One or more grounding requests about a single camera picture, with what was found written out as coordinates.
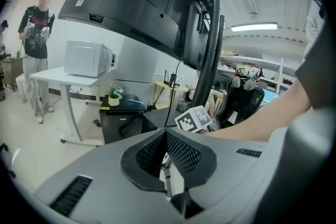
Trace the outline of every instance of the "white sneaker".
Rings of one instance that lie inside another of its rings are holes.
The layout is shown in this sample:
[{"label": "white sneaker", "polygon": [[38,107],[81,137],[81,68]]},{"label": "white sneaker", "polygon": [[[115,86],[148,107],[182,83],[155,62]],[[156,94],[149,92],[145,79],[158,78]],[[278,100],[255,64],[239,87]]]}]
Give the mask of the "white sneaker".
[{"label": "white sneaker", "polygon": [[49,106],[48,108],[46,108],[46,111],[52,113],[52,112],[54,112],[54,109],[53,109],[52,107]]},{"label": "white sneaker", "polygon": [[39,124],[43,123],[43,117],[42,117],[40,114],[38,114],[37,116],[35,116],[35,119],[36,119],[36,121],[37,121]]}]

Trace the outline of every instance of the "small plant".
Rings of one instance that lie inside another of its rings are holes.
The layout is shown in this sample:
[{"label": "small plant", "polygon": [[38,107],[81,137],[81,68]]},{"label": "small plant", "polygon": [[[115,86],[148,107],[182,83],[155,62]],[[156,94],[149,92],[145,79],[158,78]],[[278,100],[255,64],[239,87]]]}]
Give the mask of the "small plant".
[{"label": "small plant", "polygon": [[109,97],[112,99],[121,99],[122,98],[121,93],[123,92],[124,90],[121,89],[120,87],[112,86],[109,92]]}]

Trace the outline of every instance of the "blue screen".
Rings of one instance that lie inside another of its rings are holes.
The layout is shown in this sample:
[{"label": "blue screen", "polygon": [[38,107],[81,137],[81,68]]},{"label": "blue screen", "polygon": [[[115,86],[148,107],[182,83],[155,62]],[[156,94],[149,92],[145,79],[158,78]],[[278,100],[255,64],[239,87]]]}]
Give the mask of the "blue screen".
[{"label": "blue screen", "polygon": [[275,92],[271,92],[271,91],[268,91],[268,90],[265,90],[265,89],[263,89],[263,90],[265,92],[265,96],[264,96],[264,99],[263,99],[263,101],[265,103],[270,103],[275,98],[279,97],[279,95],[277,93],[275,93]]}]

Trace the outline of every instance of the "black chair back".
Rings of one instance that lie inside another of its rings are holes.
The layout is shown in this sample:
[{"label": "black chair back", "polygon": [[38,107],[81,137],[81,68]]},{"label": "black chair back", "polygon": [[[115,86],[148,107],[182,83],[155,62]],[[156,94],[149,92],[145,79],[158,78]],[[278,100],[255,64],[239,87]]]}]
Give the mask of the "black chair back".
[{"label": "black chair back", "polygon": [[231,88],[226,104],[223,104],[217,114],[220,127],[226,128],[238,124],[252,116],[263,101],[264,95],[265,92],[260,88],[251,91],[244,90],[244,86]]}]

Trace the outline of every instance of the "white pants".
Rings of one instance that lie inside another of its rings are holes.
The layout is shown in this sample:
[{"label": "white pants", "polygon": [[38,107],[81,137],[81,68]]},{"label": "white pants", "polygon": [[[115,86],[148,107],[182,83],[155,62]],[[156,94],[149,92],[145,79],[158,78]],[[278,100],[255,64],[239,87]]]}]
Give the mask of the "white pants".
[{"label": "white pants", "polygon": [[30,75],[44,70],[48,70],[47,59],[38,59],[31,56],[27,56],[23,59],[23,72],[27,84],[27,97],[35,116],[41,113],[39,97],[41,97],[42,108],[46,109],[49,107],[49,85],[48,81],[41,80],[37,80],[36,84],[36,80],[31,79]]}]

